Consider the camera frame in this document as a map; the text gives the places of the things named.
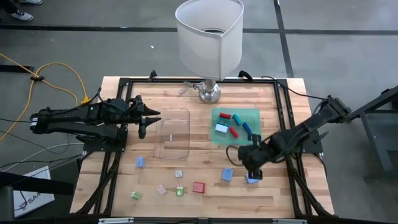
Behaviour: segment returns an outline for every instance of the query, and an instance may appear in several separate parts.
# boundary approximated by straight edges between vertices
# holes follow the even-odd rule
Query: green cube
[[[140,200],[141,199],[141,193],[140,192],[131,192],[131,195],[130,195],[133,199],[136,199],[136,200]]]
[[[183,187],[177,187],[175,191],[176,196],[182,197],[184,196],[184,188]]]

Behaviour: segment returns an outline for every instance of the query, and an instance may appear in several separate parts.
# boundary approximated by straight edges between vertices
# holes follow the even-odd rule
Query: yellow cable
[[[6,134],[3,134],[3,135],[1,136],[0,142],[8,135],[8,133],[10,133],[10,131],[12,131],[12,130],[14,129],[15,125],[16,125],[16,124],[18,123],[18,121],[22,118],[22,116],[25,114],[27,108],[29,107],[29,105],[30,105],[30,99],[32,99],[33,83],[34,83],[34,81],[32,81],[32,82],[30,83],[29,97],[28,97],[28,99],[27,99],[27,103],[26,103],[25,109],[24,109],[23,112],[19,115],[19,117],[18,117],[18,119],[17,119],[17,122],[14,122],[14,124],[12,124],[12,126],[8,129],[8,131],[6,132]]]
[[[85,94],[85,97],[84,97],[84,99],[83,99],[83,101],[82,101],[81,103],[86,103],[86,102],[90,101],[90,98],[88,97],[88,95],[87,95],[87,93],[86,93],[86,88],[85,88],[85,85],[84,85],[83,81],[81,80],[79,74],[78,74],[76,71],[74,71],[74,69],[72,69],[70,66],[68,66],[68,65],[66,65],[66,64],[64,64],[64,63],[60,63],[60,62],[48,63],[48,64],[46,64],[46,65],[41,66],[41,67],[37,70],[37,72],[34,73],[34,72],[30,71],[29,69],[23,67],[21,64],[19,64],[18,62],[14,61],[13,59],[11,59],[11,58],[5,56],[4,54],[0,53],[0,56],[4,57],[5,59],[11,61],[12,63],[14,63],[14,64],[16,64],[16,65],[18,65],[18,66],[20,66],[21,68],[23,68],[23,69],[26,70],[27,72],[31,73],[34,77],[38,77],[38,76],[39,76],[38,74],[39,74],[39,72],[41,71],[41,69],[43,69],[43,68],[45,68],[45,67],[47,67],[47,66],[49,66],[49,65],[55,65],[55,64],[57,64],[57,65],[63,65],[63,66],[65,66],[65,67],[69,68],[69,69],[78,77],[78,79],[79,79],[79,81],[80,81],[80,83],[81,83],[81,87],[83,88],[83,92],[84,92],[84,94]],[[52,88],[55,88],[55,89],[57,89],[57,90],[62,90],[62,91],[65,91],[65,92],[71,94],[71,96],[73,96],[74,99],[75,99],[75,101],[76,101],[76,106],[78,106],[77,97],[76,97],[76,95],[73,94],[70,90],[67,90],[67,89],[64,89],[64,88],[55,86],[55,85],[53,85],[53,84],[47,82],[46,80],[43,80],[43,82],[46,83],[47,85],[51,86]],[[32,98],[33,84],[34,84],[34,81],[32,81],[32,82],[30,83],[29,98],[28,98],[28,101],[27,101],[27,103],[26,103],[26,105],[25,105],[25,109],[24,109],[23,112],[19,115],[18,119],[16,119],[16,122],[14,122],[14,124],[12,124],[12,126],[8,129],[8,131],[6,132],[6,134],[3,134],[3,135],[1,136],[0,142],[8,135],[8,133],[10,133],[10,132],[14,129],[15,125],[18,123],[18,121],[22,118],[22,116],[25,114],[26,110],[28,109],[28,107],[29,107],[29,105],[30,105],[30,100],[31,100],[31,98]]]

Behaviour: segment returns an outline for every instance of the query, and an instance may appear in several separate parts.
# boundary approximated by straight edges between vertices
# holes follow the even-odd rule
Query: blue block
[[[248,184],[254,184],[254,183],[257,183],[259,181],[259,180],[256,180],[256,179],[250,179],[249,178],[249,174],[246,174],[244,177],[246,178],[246,183],[248,183]]]
[[[231,122],[228,119],[218,118],[217,124],[229,127]]]
[[[221,175],[221,178],[226,181],[231,181],[232,180],[232,173],[234,170],[232,169],[223,169],[223,175]]]
[[[137,157],[136,167],[144,168],[144,158],[142,156]]]
[[[239,119],[239,117],[236,114],[232,115],[232,118],[236,121],[238,126],[242,124],[242,121]]]
[[[245,122],[245,123],[243,123],[243,127],[244,127],[244,129],[246,130],[246,132],[249,134],[249,135],[251,135],[251,130],[250,130],[250,128],[249,128],[249,125]]]

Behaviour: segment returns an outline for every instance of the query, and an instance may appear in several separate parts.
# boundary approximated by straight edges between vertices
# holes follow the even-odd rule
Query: green tray
[[[228,130],[227,133],[216,131],[216,124],[220,113],[226,113],[230,115],[236,114],[243,123],[247,123],[253,134],[261,135],[261,119],[260,111],[258,109],[238,109],[238,108],[213,108],[211,111],[211,140],[216,144],[225,145],[248,145],[252,144],[252,141],[248,140],[248,133],[241,124],[238,126],[236,121],[231,117],[231,126],[234,127],[236,132],[239,134],[238,138],[234,138],[231,132]]]

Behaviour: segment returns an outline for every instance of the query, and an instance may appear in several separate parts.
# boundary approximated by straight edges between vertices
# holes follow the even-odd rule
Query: red block
[[[230,114],[220,113],[220,118],[231,119],[231,115]]]
[[[205,183],[194,182],[192,191],[196,192],[196,193],[204,194],[205,193],[205,187],[206,187]]]
[[[231,134],[234,136],[234,138],[239,137],[239,134],[235,131],[234,127],[230,126],[229,131],[231,131]]]

